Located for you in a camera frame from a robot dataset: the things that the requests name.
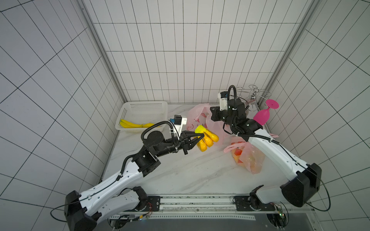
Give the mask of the pink plastic bag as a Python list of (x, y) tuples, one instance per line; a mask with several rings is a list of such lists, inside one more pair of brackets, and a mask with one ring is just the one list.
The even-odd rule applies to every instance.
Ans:
[(223, 129), (222, 121), (211, 120), (211, 107), (210, 104), (199, 104), (192, 108), (187, 116), (187, 130), (195, 131), (199, 125), (202, 125), (218, 136), (219, 141), (216, 144), (221, 145), (228, 134)]
[(231, 154), (231, 150), (236, 148), (242, 149), (240, 161), (242, 161), (244, 164), (241, 165), (241, 167), (246, 168), (252, 174), (260, 173), (266, 155), (256, 146), (252, 145), (250, 142), (245, 141), (241, 137), (233, 137), (231, 139), (231, 144), (224, 149), (224, 153)]

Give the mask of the yellow banana bunch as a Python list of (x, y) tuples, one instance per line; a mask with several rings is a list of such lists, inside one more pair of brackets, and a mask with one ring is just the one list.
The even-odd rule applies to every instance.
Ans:
[(204, 137), (197, 143), (197, 147), (201, 152), (206, 151), (208, 147), (212, 147), (215, 142), (219, 141), (219, 137), (215, 133), (211, 132), (202, 125), (199, 125), (195, 129), (195, 133), (204, 135)]
[(242, 149), (239, 149), (239, 148), (236, 148), (236, 149), (233, 149), (231, 150), (231, 154), (236, 162), (237, 165), (243, 165), (244, 163), (242, 161), (240, 161), (240, 156), (242, 154)]

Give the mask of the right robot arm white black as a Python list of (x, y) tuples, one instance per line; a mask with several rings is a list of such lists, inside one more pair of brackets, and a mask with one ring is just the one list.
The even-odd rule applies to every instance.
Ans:
[(241, 137), (271, 159), (287, 178), (281, 186), (258, 186), (249, 194), (249, 205), (259, 211), (263, 204), (287, 201), (301, 208), (320, 190), (322, 169), (315, 163), (308, 164), (285, 149), (264, 128), (270, 118), (270, 109), (279, 104), (267, 100), (267, 109), (259, 111), (252, 119), (246, 116), (245, 104), (237, 97), (237, 89), (231, 85), (218, 94), (219, 106), (211, 107), (212, 121), (222, 121), (231, 129), (230, 134)]

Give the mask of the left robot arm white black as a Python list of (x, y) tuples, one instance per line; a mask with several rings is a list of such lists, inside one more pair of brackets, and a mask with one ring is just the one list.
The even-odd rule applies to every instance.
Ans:
[(192, 131), (178, 133), (170, 121), (144, 130), (143, 147), (124, 159), (120, 171), (86, 191), (72, 191), (66, 196), (62, 208), (69, 230), (92, 231), (98, 223), (119, 212), (143, 210), (148, 196), (135, 183), (161, 164), (159, 157), (180, 150), (187, 154), (204, 136)]

